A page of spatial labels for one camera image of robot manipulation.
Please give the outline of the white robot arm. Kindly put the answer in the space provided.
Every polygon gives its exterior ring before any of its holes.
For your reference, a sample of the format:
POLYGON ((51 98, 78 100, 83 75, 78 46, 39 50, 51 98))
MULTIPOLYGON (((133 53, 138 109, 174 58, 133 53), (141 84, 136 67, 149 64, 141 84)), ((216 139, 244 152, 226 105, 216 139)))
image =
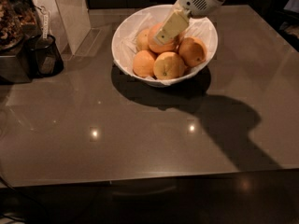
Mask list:
POLYGON ((190 19, 204 18, 226 0, 177 0, 154 35, 159 45, 173 40, 190 25, 190 19))

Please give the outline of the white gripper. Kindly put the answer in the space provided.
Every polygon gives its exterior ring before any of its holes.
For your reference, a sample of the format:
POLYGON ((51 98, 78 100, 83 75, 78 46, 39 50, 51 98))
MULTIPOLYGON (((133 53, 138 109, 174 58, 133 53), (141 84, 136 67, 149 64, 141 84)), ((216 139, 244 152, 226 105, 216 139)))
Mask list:
POLYGON ((190 17, 206 17, 222 4, 223 0, 177 0, 154 35, 155 42, 159 45, 171 42, 188 28, 190 17))

